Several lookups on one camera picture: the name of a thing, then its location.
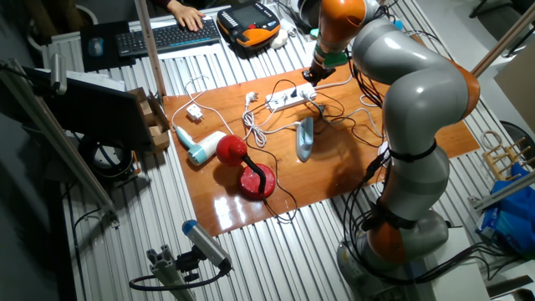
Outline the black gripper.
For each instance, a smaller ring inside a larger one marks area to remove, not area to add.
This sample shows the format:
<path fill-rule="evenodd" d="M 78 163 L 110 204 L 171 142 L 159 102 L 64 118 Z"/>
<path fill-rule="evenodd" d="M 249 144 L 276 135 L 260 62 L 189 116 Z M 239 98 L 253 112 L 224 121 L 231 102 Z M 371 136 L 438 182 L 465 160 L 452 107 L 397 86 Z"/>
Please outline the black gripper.
<path fill-rule="evenodd" d="M 313 63 L 309 69 L 302 72 L 302 76 L 313 87 L 316 87 L 321 80 L 327 79 L 335 71 L 336 68 L 325 68 L 321 64 Z"/>

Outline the person's bare hand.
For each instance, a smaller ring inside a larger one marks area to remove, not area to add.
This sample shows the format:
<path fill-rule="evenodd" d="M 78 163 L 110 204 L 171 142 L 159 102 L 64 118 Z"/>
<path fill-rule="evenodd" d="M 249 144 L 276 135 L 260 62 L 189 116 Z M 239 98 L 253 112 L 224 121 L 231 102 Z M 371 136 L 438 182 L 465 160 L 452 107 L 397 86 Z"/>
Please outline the person's bare hand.
<path fill-rule="evenodd" d="M 194 32 L 203 29 L 202 19 L 205 17 L 205 14 L 197 9 L 188 7 L 177 0 L 170 0 L 166 5 L 166 9 L 182 27 Z"/>

